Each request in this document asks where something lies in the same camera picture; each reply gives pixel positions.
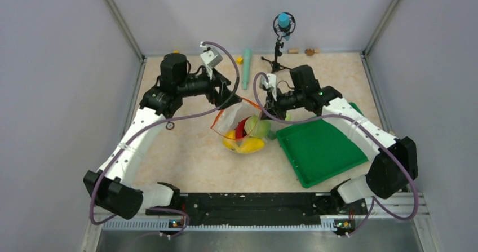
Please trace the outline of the green cabbage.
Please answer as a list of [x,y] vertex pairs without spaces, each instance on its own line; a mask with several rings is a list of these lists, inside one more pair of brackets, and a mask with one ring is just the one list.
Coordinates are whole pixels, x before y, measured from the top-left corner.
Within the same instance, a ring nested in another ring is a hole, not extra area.
[[260,120],[257,115],[252,115],[246,120],[244,130],[248,136],[265,138],[271,130],[271,123],[268,120]]

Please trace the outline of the clear zip bag orange zipper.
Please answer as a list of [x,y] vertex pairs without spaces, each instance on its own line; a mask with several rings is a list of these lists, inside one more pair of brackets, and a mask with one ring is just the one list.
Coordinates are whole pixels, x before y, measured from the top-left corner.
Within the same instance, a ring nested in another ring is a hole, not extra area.
[[225,148],[238,154],[251,154],[262,150],[276,139],[276,129],[259,106],[246,98],[240,103],[222,109],[210,128],[220,136]]

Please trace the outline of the red chili pepper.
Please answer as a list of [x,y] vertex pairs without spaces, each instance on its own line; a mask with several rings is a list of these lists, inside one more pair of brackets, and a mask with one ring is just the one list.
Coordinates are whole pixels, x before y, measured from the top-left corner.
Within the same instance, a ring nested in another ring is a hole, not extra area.
[[241,120],[238,123],[238,125],[237,125],[237,127],[234,131],[235,139],[242,139],[245,136],[247,136],[247,132],[245,131],[245,124],[246,124],[248,119],[249,119],[249,117],[244,118],[243,120]]

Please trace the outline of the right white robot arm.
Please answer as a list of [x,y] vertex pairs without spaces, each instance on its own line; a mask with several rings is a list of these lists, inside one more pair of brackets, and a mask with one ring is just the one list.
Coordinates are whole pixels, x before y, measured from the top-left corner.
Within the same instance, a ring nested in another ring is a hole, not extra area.
[[408,136],[400,139],[373,124],[332,86],[322,87],[309,65],[289,71],[293,89],[278,89],[276,75],[256,76],[266,91],[267,118],[284,122],[286,113],[304,108],[340,131],[371,162],[369,171],[333,188],[331,208],[345,214],[355,201],[367,197],[388,199],[418,177],[417,146]]

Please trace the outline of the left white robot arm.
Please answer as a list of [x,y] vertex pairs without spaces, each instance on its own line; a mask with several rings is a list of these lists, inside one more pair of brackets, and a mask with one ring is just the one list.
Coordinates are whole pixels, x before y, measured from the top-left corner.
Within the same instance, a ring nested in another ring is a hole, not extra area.
[[156,83],[143,95],[130,127],[113,153],[96,171],[85,173],[83,183],[91,197],[92,224],[99,224],[94,218],[96,206],[124,219],[131,219],[139,210],[152,207],[160,207],[170,215],[180,209],[181,200],[173,185],[159,182],[141,189],[133,186],[133,180],[148,149],[162,130],[176,121],[203,116],[202,113],[175,116],[185,98],[203,95],[215,105],[215,110],[241,102],[236,95],[239,76],[230,90],[231,81],[216,69],[223,60],[221,54],[209,47],[200,58],[202,65],[192,73],[191,63],[185,55],[165,55]]

